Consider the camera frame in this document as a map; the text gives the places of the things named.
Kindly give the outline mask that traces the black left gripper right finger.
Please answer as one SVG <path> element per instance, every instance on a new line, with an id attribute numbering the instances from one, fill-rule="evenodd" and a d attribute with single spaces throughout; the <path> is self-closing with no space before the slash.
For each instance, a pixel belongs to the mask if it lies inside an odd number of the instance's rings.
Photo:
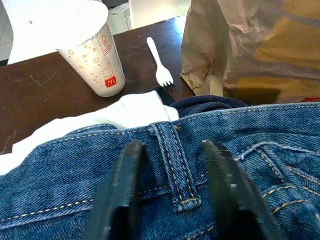
<path id="1" fill-rule="evenodd" d="M 204 140 L 208 188 L 221 240 L 278 240 L 280 231 L 261 194 L 229 150 Z"/>

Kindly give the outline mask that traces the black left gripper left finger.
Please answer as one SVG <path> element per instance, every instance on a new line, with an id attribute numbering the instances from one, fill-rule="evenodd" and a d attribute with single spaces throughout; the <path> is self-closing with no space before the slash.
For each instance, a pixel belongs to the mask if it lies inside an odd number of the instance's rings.
<path id="1" fill-rule="evenodd" d="M 144 143 L 124 147 L 112 172 L 99 185 L 87 224 L 88 240 L 136 240 Z"/>

